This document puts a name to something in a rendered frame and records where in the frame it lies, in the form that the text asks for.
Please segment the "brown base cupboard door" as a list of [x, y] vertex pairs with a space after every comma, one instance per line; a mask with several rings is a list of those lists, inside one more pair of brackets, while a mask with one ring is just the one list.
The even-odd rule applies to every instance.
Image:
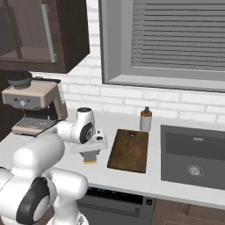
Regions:
[[152, 225], [225, 225], [225, 210], [157, 199]]

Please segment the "grey window frame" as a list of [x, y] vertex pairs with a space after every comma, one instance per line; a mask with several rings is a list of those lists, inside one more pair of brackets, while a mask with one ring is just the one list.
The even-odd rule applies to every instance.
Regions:
[[135, 67], [131, 64], [134, 0], [98, 0], [103, 82], [225, 92], [225, 70]]

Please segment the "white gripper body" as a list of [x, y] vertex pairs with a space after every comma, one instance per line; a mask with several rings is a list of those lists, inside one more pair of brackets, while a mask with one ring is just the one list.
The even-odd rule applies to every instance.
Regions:
[[71, 144], [70, 145], [70, 152], [71, 153], [84, 153], [84, 152], [91, 152], [91, 151], [98, 151], [101, 149], [107, 149], [108, 144], [106, 138], [102, 136], [97, 136], [90, 139], [85, 144]]

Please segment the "dark brown wall cupboard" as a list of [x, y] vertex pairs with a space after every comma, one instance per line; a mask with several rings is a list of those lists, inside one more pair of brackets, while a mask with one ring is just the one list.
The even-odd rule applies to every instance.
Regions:
[[90, 53], [86, 0], [59, 0], [59, 27], [62, 50], [57, 63], [0, 62], [0, 69], [69, 73]]

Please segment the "white bottle with orange cap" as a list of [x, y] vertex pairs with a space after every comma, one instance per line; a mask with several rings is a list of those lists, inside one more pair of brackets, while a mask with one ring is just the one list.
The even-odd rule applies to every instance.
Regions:
[[149, 107], [146, 106], [140, 115], [140, 130], [142, 132], [149, 132], [151, 128], [152, 121], [152, 112], [149, 110]]

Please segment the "beige coffee machine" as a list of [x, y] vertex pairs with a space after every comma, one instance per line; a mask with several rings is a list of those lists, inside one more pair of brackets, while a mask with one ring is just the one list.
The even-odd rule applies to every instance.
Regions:
[[24, 117], [12, 127], [14, 134], [36, 136], [68, 117], [60, 94], [61, 81], [30, 72], [15, 72], [7, 77], [9, 87], [2, 91], [3, 102], [21, 109]]

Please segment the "glass cupboard door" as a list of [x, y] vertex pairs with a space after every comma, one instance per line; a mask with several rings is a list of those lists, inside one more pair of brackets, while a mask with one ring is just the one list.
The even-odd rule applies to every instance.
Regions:
[[62, 50], [59, 0], [0, 0], [0, 62], [50, 61], [41, 5], [49, 6], [49, 24], [56, 54]]

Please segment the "yellow and grey sponge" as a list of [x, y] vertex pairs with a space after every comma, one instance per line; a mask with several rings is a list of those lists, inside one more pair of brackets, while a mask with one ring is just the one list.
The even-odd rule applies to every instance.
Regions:
[[99, 154], [98, 150], [84, 152], [83, 153], [83, 162], [88, 163], [95, 163], [97, 161], [97, 155]]

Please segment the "dark brown tall cabinet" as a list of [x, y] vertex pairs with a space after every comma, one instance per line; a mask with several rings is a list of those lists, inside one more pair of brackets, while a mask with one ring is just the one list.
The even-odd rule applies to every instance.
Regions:
[[24, 113], [3, 102], [2, 91], [10, 85], [8, 76], [12, 75], [11, 70], [0, 70], [0, 142], [11, 132], [11, 128], [22, 119]]

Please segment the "grey sink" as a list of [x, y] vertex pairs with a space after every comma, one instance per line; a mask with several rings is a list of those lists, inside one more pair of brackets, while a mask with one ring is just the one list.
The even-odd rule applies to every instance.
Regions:
[[161, 179], [225, 190], [225, 131], [161, 125]]

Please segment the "grey dishwasher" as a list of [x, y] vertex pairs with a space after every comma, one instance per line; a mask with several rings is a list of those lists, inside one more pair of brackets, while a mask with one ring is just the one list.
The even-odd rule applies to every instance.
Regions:
[[155, 202], [150, 197], [89, 186], [77, 205], [90, 225], [151, 225]]

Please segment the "brown wooden cutting board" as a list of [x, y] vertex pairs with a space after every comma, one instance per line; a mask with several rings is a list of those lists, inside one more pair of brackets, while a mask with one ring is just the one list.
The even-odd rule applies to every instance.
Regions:
[[118, 129], [108, 159], [109, 169], [145, 173], [147, 167], [149, 134]]

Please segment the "grey window blinds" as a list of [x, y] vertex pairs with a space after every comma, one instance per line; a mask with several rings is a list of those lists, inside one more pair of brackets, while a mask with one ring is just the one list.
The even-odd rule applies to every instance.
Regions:
[[131, 64], [225, 70], [225, 0], [134, 0]]

